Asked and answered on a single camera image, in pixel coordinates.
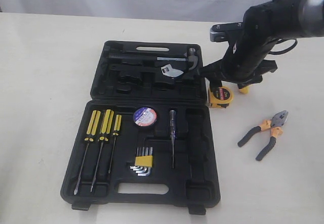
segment phillips screwdriver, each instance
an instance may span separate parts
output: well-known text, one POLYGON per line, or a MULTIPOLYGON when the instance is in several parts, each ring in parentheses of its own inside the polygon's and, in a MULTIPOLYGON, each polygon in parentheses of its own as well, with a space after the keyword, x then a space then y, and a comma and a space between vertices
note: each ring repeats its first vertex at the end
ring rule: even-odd
POLYGON ((99 161, 100 161, 100 157, 101 157, 103 144, 104 144, 104 142, 108 142, 108 140, 109 140, 108 137, 109 137, 109 134, 110 134, 113 114, 114 114, 114 112, 112 110, 107 109, 105 111, 105 114, 104 114, 104 117, 103 117, 103 120, 102 120, 100 132, 99 132, 99 142, 101 142, 101 144, 100 144, 100 150, 99 150, 99 154, 98 154, 98 158, 97 158, 97 164, 96 164, 95 173, 94 173, 92 183, 91 183, 90 192, 92 192, 93 187, 94 187, 95 182, 96 182, 97 171, 98 171, 98 166, 99 166, 99 161))
POLYGON ((172 144, 172 169, 174 169, 174 143, 176 140, 176 111, 175 110, 170 110, 169 131, 170 131, 170 138, 172 144))
POLYGON ((87 155, 87 151, 89 148, 89 144, 91 142, 95 141, 95 137, 96 137, 96 132, 97 132, 97 128, 98 128, 98 123, 99 123, 99 119, 100 119, 100 111, 94 110, 91 114, 91 118, 90 118, 90 122, 87 128, 87 135, 85 137, 85 142, 87 142, 87 146, 86 146, 86 150, 85 153, 83 155, 83 159, 82 159, 82 163, 80 166, 80 170, 79 170, 79 175, 77 178, 77 182, 76 182, 76 186, 74 189, 74 195, 76 195, 78 193, 79 190, 79 185, 80 185, 80 181, 81 181, 81 175, 82 175, 82 170, 83 170, 83 166, 85 164, 85 159, 86 159, 86 155, 87 155))
POLYGON ((117 115, 115 119, 115 124, 113 126, 113 132, 112 132, 112 137, 113 137, 113 145, 112 145, 112 150, 111 150, 111 155, 110 155, 110 163, 109 163, 109 170, 108 174, 111 172, 111 165, 112 165, 112 157, 113 157, 113 152, 115 150, 115 145, 116 145, 116 138, 119 135, 120 131, 120 125, 122 123, 122 116, 117 115))

